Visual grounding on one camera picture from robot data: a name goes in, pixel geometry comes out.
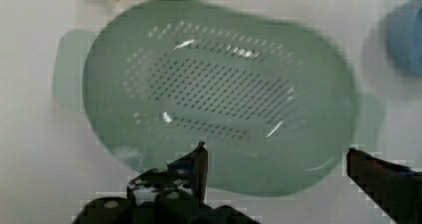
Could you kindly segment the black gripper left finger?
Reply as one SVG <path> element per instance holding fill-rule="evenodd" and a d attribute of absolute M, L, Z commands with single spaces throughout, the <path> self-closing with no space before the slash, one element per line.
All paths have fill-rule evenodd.
<path fill-rule="evenodd" d="M 204 200 L 208 175 L 208 151 L 204 141 L 200 141 L 191 152 L 168 163 L 167 168 L 174 171 L 187 171 L 192 177 L 193 195 L 201 201 Z"/>

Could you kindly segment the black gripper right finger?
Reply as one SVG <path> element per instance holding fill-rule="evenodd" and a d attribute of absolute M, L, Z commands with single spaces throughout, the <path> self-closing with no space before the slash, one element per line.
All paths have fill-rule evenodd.
<path fill-rule="evenodd" d="M 421 172 L 350 148 L 348 177 L 397 224 L 421 224 Z"/>

